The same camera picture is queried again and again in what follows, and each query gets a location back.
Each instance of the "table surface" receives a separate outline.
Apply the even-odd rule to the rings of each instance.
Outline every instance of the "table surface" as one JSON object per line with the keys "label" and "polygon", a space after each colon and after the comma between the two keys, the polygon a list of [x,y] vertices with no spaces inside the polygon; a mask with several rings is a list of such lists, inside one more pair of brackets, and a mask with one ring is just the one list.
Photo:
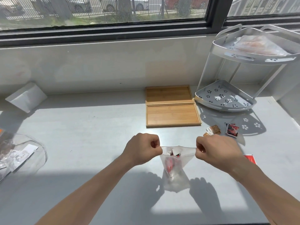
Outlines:
{"label": "table surface", "polygon": [[[195,147],[196,137],[208,126],[217,124],[224,132],[224,122],[240,127],[238,142],[244,154],[253,154],[265,174],[300,200],[300,129],[271,96],[262,94],[253,110],[243,113],[198,107],[202,126],[147,129],[144,90],[52,95],[29,115],[2,101],[0,127],[42,142],[48,160],[0,205],[1,223],[34,224],[120,155],[138,132],[157,134],[162,146]],[[134,167],[91,224],[267,222],[248,192],[228,174],[195,157],[184,172],[193,180],[176,193],[163,188],[160,157]]]}

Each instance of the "window glass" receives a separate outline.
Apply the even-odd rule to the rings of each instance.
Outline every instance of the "window glass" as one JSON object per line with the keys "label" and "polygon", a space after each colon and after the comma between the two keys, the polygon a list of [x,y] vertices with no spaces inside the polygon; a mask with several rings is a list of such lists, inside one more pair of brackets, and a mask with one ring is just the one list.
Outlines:
{"label": "window glass", "polygon": [[233,0],[228,16],[300,13],[300,0]]}
{"label": "window glass", "polygon": [[204,18],[208,2],[209,0],[0,0],[0,30]]}

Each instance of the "metal corner shelf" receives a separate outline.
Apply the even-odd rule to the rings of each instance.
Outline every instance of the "metal corner shelf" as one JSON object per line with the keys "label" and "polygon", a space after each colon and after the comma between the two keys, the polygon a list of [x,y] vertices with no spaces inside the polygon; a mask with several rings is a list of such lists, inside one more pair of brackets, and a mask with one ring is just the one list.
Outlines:
{"label": "metal corner shelf", "polygon": [[[238,31],[231,34],[226,34],[232,30],[238,29]],[[264,30],[269,29],[273,31],[280,32],[280,36],[273,35],[271,33],[266,33]],[[237,41],[237,38],[244,35],[264,35],[270,41],[279,45],[283,50],[287,51],[289,54],[285,56],[279,55],[263,55],[263,54],[254,54],[236,51],[234,45]],[[222,58],[220,62],[219,71],[224,65],[226,60],[231,60],[238,62],[238,65],[235,71],[232,72],[232,75],[229,81],[219,79],[218,75],[215,79],[215,82],[200,89],[200,84],[203,79],[203,76],[208,71],[208,63],[210,62],[211,54],[219,56]],[[275,78],[276,75],[289,63],[298,61],[300,57],[300,34],[281,28],[273,25],[263,26],[260,30],[247,27],[242,29],[242,25],[236,25],[230,28],[227,28],[217,34],[215,40],[212,42],[210,53],[208,55],[204,70],[202,72],[197,91],[195,93],[195,101],[222,111],[243,111],[251,109],[255,104],[255,98],[259,93]],[[242,92],[235,86],[231,84],[232,79],[237,73],[238,68],[242,63],[255,64],[255,65],[277,65],[277,70],[266,80],[266,82],[261,86],[261,88],[254,94],[253,97]]]}

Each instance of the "wooden tray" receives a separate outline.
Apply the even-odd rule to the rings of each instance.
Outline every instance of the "wooden tray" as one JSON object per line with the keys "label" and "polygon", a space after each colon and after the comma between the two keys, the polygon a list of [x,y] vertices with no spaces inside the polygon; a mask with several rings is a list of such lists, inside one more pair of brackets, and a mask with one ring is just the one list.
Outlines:
{"label": "wooden tray", "polygon": [[146,88],[146,127],[201,125],[188,85]]}

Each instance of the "white car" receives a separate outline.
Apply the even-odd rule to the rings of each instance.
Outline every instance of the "white car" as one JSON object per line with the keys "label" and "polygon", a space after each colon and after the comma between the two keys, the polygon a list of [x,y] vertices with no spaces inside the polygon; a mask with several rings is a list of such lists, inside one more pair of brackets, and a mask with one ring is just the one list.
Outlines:
{"label": "white car", "polygon": [[[99,0],[101,9],[103,12],[115,12],[119,9],[119,3],[118,0]],[[136,11],[148,11],[149,6],[148,0],[134,0],[135,10]]]}

